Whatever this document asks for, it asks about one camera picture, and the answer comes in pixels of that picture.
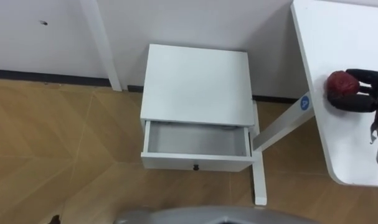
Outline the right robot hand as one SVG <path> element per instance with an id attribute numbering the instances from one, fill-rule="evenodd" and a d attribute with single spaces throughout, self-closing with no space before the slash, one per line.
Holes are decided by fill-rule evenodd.
<path id="1" fill-rule="evenodd" d="M 370 113 L 378 110 L 378 72 L 347 69 L 330 74 L 326 81 L 326 97 L 343 111 Z"/>

